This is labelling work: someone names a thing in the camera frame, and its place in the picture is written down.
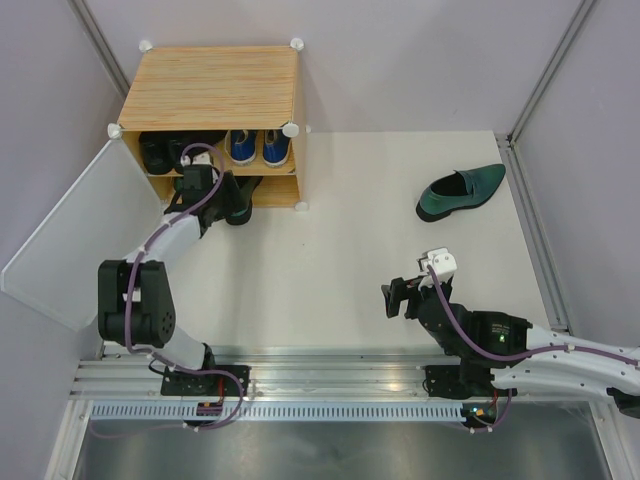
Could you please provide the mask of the black patent shoe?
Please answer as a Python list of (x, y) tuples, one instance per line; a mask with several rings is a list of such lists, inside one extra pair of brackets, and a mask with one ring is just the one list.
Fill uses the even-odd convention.
[(172, 132), (171, 137), (167, 141), (168, 152), (178, 166), (182, 166), (181, 158), (184, 156), (183, 151), (188, 145), (194, 143), (206, 143), (214, 146), (222, 141), (226, 136), (226, 130), (193, 130), (193, 131), (176, 131)]
[(143, 165), (148, 173), (164, 175), (173, 169), (165, 132), (142, 132), (138, 138), (138, 144)]

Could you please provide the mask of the white translucent cabinet door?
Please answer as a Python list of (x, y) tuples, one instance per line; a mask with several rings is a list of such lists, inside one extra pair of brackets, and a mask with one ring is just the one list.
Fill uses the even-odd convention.
[(97, 272), (158, 227), (161, 202), (124, 142), (109, 141), (3, 268), (1, 290), (79, 331), (97, 315)]

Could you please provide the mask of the blue sneaker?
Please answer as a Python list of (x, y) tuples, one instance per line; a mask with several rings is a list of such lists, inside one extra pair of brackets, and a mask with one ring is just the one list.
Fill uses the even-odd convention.
[(266, 130), (263, 139), (263, 160), (269, 167), (277, 168), (287, 161), (290, 138), (280, 130)]
[(256, 130), (231, 130), (228, 134), (228, 155), (239, 166), (251, 164), (256, 158)]

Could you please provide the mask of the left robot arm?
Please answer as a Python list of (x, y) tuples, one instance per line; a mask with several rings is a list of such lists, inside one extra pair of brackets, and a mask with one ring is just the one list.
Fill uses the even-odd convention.
[(217, 364), (207, 343), (178, 327), (168, 272), (214, 223), (246, 224), (261, 181), (208, 165), (185, 167), (158, 229), (137, 251), (98, 268), (101, 338), (163, 363), (158, 373), (164, 396), (241, 398), (246, 393), (249, 367)]

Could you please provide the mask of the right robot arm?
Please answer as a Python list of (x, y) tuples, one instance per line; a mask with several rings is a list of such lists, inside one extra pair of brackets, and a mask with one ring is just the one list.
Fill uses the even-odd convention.
[(456, 365), (425, 366), (429, 396), (451, 400), (530, 392), (580, 395), (639, 416), (639, 350), (608, 346), (450, 300), (451, 282), (396, 278), (381, 288), (385, 314), (417, 321)]

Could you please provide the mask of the green loafer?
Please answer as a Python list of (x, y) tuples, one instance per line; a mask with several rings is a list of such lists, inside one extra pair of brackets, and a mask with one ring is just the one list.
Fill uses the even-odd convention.
[(494, 196), (505, 175), (503, 164), (456, 170), (435, 180), (422, 192), (416, 214), (422, 221), (434, 223), (456, 211), (479, 208)]
[(240, 207), (225, 217), (228, 225), (242, 226), (250, 221), (253, 213), (253, 193), (262, 180), (263, 178), (261, 176), (245, 176), (237, 179)]

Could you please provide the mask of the green loafer front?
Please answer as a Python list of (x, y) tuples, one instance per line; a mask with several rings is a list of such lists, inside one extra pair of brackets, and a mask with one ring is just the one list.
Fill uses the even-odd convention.
[(456, 211), (479, 208), (494, 196), (505, 175), (503, 164), (456, 170), (435, 180), (422, 192), (416, 214), (422, 221), (434, 223)]

